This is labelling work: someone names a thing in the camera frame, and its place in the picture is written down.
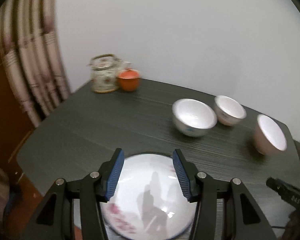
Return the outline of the pink bowl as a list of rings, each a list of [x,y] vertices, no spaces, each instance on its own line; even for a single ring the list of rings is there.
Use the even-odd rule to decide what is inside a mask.
[[[275,154],[287,149],[287,140],[272,118],[259,114],[254,132],[254,146],[262,155]]]

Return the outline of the white plate pink flowers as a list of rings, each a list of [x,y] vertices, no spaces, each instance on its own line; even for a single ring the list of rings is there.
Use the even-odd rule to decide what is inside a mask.
[[[171,157],[125,159],[114,195],[101,204],[109,227],[127,239],[174,239],[192,224],[196,204],[183,196]]]

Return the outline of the white bowl Rabbit print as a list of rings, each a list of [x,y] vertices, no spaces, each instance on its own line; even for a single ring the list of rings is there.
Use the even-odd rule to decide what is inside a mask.
[[[224,95],[215,97],[215,113],[218,121],[225,126],[235,126],[247,117],[240,103]]]

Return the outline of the white bowl Dog print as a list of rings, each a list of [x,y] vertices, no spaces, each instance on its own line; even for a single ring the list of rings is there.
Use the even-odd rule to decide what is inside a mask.
[[[217,124],[215,111],[194,99],[179,99],[172,105],[176,129],[188,137],[202,137]]]

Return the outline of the orange tea cup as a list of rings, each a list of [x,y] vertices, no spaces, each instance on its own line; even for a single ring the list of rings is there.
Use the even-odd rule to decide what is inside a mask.
[[[135,91],[140,82],[140,72],[135,69],[124,69],[117,74],[120,88],[125,92]]]

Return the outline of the floral ceramic teapot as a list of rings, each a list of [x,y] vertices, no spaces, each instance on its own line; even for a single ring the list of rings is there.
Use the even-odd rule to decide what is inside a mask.
[[[130,62],[118,58],[114,54],[103,54],[93,57],[90,67],[91,90],[95,93],[110,93],[119,89],[117,75],[129,68]]]

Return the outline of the striped beige curtain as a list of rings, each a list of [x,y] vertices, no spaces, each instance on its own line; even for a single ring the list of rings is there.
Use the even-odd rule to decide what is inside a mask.
[[[59,48],[56,0],[5,0],[0,55],[13,95],[34,127],[71,94]]]

